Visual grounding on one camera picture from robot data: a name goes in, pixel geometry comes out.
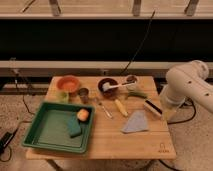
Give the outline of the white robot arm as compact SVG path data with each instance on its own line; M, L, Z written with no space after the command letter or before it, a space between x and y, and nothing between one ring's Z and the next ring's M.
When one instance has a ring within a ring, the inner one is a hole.
M213 85L206 82L208 76L209 68L200 60L170 68L166 73L167 84L160 93L163 118L169 121L186 98L213 113Z

